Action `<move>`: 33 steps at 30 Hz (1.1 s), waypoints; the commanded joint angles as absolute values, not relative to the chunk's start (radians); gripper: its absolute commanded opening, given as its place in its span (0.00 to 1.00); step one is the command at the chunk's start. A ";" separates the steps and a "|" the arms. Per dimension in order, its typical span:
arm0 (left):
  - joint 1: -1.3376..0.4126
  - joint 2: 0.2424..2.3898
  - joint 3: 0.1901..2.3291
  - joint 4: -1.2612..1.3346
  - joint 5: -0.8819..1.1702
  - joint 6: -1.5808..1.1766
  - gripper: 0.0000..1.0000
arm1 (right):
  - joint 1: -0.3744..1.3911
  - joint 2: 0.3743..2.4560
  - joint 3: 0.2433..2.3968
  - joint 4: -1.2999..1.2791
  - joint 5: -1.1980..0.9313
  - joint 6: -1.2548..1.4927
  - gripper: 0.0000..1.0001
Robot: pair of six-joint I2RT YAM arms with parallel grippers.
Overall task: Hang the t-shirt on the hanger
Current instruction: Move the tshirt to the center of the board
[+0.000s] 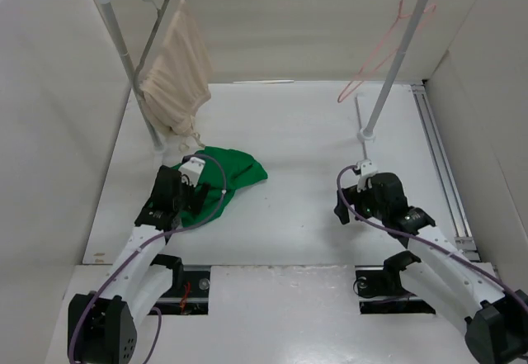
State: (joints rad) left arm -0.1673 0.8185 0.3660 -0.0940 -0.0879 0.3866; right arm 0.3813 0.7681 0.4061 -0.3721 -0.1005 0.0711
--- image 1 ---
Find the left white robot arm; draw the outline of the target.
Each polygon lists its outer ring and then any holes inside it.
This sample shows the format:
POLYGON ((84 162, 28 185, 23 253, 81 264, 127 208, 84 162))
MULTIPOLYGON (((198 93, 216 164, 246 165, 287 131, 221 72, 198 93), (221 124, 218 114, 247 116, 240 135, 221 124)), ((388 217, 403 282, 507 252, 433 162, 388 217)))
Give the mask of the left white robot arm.
POLYGON ((183 211, 199 211, 209 190, 199 184, 205 160, 186 157, 179 168, 162 166, 134 228, 97 291, 76 294, 68 306, 68 360, 128 363, 137 329, 163 294, 183 287, 180 258, 162 253, 183 211))

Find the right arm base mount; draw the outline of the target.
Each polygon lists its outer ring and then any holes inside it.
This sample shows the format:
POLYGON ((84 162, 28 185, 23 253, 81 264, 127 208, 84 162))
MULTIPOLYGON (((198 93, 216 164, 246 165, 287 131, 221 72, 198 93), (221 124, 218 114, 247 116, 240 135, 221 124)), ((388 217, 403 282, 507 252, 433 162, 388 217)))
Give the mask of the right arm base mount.
POLYGON ((436 314, 424 300, 406 291, 382 266, 356 266, 353 291, 361 314, 436 314))

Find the green t shirt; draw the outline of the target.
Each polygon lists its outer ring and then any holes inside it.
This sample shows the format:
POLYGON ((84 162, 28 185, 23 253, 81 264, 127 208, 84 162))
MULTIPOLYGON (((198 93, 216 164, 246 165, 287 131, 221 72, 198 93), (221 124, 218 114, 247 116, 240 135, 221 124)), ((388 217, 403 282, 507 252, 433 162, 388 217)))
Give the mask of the green t shirt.
POLYGON ((264 167, 250 154, 236 149, 222 149, 207 146, 194 153, 205 154, 219 162, 226 176, 226 188, 224 179, 218 166, 210 159, 205 160, 205 168, 200 175, 197 189, 200 190, 204 184, 209 184, 210 189, 205 197, 201 212, 197 215, 189 211, 181 213, 181 225, 189 227, 200 223, 214 212, 219 203, 223 189, 225 189, 224 200, 220 208, 210 218, 210 221, 218 219, 224 212, 225 207, 231 202, 237 190, 250 187, 268 179, 264 167))

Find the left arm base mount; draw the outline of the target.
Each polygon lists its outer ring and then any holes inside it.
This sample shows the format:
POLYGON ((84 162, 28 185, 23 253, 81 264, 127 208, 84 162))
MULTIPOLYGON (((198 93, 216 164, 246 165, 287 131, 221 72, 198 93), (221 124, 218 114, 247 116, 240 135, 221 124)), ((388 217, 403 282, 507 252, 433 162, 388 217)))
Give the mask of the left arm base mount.
POLYGON ((153 306, 165 315, 207 315, 211 270, 211 266, 182 266, 172 287, 153 306))

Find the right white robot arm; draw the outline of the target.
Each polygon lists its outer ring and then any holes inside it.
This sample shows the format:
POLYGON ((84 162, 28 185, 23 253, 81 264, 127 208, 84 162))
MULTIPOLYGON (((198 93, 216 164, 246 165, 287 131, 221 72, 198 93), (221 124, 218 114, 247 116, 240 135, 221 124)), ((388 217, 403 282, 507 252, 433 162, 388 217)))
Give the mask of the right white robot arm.
POLYGON ((511 363, 527 356, 527 294, 514 291, 467 257, 423 209, 408 204, 401 180, 369 161, 349 166, 356 185, 337 188, 335 215, 387 233, 404 250, 381 272, 386 290, 425 301, 463 336, 479 363, 511 363))

